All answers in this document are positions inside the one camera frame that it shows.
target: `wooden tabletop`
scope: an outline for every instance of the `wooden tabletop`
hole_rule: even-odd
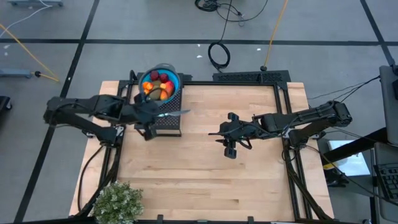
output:
[[[103,82],[99,93],[115,95],[117,87],[118,82]],[[293,112],[307,109],[303,83],[288,83],[288,87]],[[284,107],[282,92],[280,96]],[[244,221],[253,216],[255,221],[294,221],[280,138],[252,141],[252,150],[237,145],[238,157],[228,159],[224,147],[215,142],[220,137],[208,136],[218,132],[229,112],[246,121],[253,114],[276,113],[273,87],[188,85],[183,89],[182,109],[191,112],[182,116],[180,138],[145,141],[133,126],[126,129],[118,180],[144,189],[145,209],[140,219],[154,220],[163,214],[165,220]],[[317,146],[312,140],[308,144]],[[98,148],[97,139],[88,140],[81,167]],[[302,149],[301,155],[308,191],[333,217],[319,154]],[[104,150],[85,172],[82,205],[98,186],[103,156]],[[77,189],[71,215],[78,212]]]

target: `gray floor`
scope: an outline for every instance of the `gray floor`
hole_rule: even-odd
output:
[[[39,12],[11,31],[26,39],[79,39],[93,0],[64,2],[63,8]],[[398,19],[395,13],[398,2],[367,2],[384,39],[398,41],[398,23],[394,22]],[[263,3],[264,0],[252,0],[233,4],[246,17],[251,17]],[[224,38],[269,40],[282,4],[282,1],[269,0],[264,12],[244,27],[229,23]],[[0,23],[7,26],[34,9],[37,7],[12,7],[0,0]],[[193,0],[100,0],[88,38],[218,39],[223,25],[224,20],[215,12],[199,11]],[[359,0],[289,1],[275,39],[377,41]],[[64,80],[77,44],[27,44],[27,47]],[[125,79],[130,69],[144,71],[160,62],[173,64],[178,72],[193,75],[194,80],[211,80],[216,70],[208,60],[207,47],[204,44],[86,44],[68,97],[97,94],[102,81]],[[231,64],[225,71],[240,72],[258,70],[264,63],[268,46],[247,44],[228,48]],[[393,57],[398,58],[398,47],[389,49]],[[215,49],[215,58],[222,61],[224,55]],[[378,67],[386,64],[380,46],[275,45],[268,67],[289,70],[292,81],[304,82],[307,96],[313,97],[376,77]],[[17,44],[0,44],[0,67],[42,71]],[[14,109],[3,119],[0,129],[0,223],[14,220],[47,131],[42,120],[45,104],[60,94],[62,85],[43,78],[0,80],[0,93],[11,96],[14,103]],[[316,106],[333,96],[309,102]],[[346,128],[348,131],[363,135],[385,125],[379,82],[366,85],[348,98],[346,104],[354,117]],[[340,133],[327,137],[352,139]],[[85,137],[77,130],[56,130],[25,221],[68,215],[85,143]],[[335,189],[330,190],[330,195],[336,218],[358,222],[370,217],[367,198]]]

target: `green plant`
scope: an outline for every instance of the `green plant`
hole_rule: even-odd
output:
[[[141,199],[141,189],[132,189],[129,183],[115,182],[100,192],[93,215],[99,224],[132,224],[144,211]]]

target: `red apple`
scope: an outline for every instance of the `red apple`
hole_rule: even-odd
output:
[[[169,76],[166,73],[162,73],[160,74],[159,79],[162,83],[166,83],[169,80]]]
[[[150,79],[152,81],[156,81],[159,79],[159,72],[158,71],[151,71],[150,72]]]

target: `wheel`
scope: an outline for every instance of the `wheel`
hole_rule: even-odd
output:
[[[8,104],[7,104],[7,106],[6,106],[6,110],[11,110],[11,109],[12,109],[12,104],[11,104],[11,102],[9,101]]]

